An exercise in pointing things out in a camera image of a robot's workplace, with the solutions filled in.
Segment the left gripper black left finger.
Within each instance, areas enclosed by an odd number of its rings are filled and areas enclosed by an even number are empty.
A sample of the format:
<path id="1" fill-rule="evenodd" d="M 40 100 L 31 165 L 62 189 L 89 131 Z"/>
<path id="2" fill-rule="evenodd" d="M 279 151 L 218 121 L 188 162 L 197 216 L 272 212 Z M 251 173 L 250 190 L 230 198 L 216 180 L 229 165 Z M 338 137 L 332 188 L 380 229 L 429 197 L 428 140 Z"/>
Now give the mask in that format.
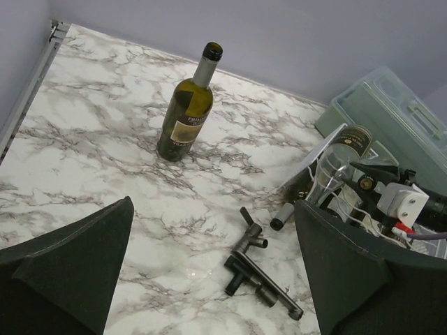
<path id="1" fill-rule="evenodd" d="M 133 215 L 125 197 L 1 249 L 1 333 L 102 334 Z"/>

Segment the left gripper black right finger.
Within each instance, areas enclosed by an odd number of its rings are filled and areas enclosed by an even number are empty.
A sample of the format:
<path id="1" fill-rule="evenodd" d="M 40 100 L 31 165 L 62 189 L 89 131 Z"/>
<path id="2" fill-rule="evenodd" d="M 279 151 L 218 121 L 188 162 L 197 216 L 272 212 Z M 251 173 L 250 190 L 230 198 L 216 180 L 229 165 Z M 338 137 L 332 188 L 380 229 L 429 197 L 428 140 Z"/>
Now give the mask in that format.
<path id="1" fill-rule="evenodd" d="M 300 200 L 295 226 L 322 334 L 445 334 L 446 260 Z"/>

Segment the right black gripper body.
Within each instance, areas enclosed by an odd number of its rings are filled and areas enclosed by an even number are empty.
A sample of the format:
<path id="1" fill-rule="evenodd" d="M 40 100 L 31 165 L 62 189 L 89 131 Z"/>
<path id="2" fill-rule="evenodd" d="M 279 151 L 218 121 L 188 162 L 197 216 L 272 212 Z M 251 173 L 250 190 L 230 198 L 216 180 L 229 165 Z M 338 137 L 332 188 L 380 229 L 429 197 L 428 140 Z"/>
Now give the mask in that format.
<path id="1" fill-rule="evenodd" d="M 414 170 L 399 167 L 397 171 L 399 184 L 410 186 L 415 191 L 425 194 L 428 197 L 415 222 L 446 223 L 446 196 L 418 185 Z"/>

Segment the brown wine bottle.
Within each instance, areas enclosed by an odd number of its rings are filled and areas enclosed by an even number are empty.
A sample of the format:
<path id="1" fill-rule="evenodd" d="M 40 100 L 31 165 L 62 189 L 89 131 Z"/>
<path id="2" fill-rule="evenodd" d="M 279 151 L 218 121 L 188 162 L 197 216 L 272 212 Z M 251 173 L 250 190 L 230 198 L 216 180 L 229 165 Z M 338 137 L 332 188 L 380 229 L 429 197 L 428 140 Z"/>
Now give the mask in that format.
<path id="1" fill-rule="evenodd" d="M 282 187 L 283 205 L 270 221 L 270 227 L 275 231 L 280 231 L 285 223 L 294 213 L 295 203 L 307 197 L 312 187 L 313 181 L 308 173 L 299 175 L 287 181 Z"/>

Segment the clear bottle gold cap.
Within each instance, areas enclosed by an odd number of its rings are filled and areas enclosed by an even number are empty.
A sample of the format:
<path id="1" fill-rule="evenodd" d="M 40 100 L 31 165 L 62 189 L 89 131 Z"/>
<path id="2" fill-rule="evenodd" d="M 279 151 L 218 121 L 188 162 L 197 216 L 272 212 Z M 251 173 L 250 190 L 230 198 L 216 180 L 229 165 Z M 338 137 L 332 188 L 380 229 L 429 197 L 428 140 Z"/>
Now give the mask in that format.
<path id="1" fill-rule="evenodd" d="M 381 195 L 375 191 L 378 181 L 363 172 L 361 173 L 353 187 L 353 190 L 360 197 L 360 209 L 370 214 L 374 220 L 382 221 L 385 215 L 377 209 L 377 202 Z"/>

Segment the clear glass bottle tall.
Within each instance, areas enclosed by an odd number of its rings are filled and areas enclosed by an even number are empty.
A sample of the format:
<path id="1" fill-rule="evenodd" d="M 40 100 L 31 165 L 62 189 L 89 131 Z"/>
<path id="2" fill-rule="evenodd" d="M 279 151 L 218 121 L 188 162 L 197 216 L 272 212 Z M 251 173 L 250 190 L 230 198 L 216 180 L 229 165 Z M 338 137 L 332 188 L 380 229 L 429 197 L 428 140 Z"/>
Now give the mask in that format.
<path id="1" fill-rule="evenodd" d="M 306 201 L 319 207 L 345 179 L 351 179 L 350 163 L 360 160 L 372 142 L 372 134 L 361 125 L 350 125 L 338 132 L 318 160 L 314 183 Z"/>

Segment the green wine bottle back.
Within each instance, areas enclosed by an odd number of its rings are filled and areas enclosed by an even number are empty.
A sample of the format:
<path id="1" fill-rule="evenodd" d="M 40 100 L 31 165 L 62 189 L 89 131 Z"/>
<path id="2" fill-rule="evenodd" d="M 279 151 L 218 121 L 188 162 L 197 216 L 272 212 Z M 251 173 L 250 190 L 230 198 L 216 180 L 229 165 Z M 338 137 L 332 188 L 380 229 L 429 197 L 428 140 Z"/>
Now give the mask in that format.
<path id="1" fill-rule="evenodd" d="M 212 109 L 210 82 L 222 56 L 220 44 L 207 43 L 193 77 L 175 87 L 156 146 L 163 159 L 178 162 L 191 150 Z"/>

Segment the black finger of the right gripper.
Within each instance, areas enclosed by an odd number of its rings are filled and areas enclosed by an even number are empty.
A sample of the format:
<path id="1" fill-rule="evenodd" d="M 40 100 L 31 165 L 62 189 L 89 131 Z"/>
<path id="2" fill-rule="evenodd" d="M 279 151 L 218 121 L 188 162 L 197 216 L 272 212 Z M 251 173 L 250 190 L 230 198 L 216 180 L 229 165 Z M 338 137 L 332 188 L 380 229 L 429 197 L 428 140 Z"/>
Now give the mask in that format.
<path id="1" fill-rule="evenodd" d="M 399 181 L 400 168 L 395 165 L 381 165 L 351 162 L 350 165 L 377 181 Z"/>

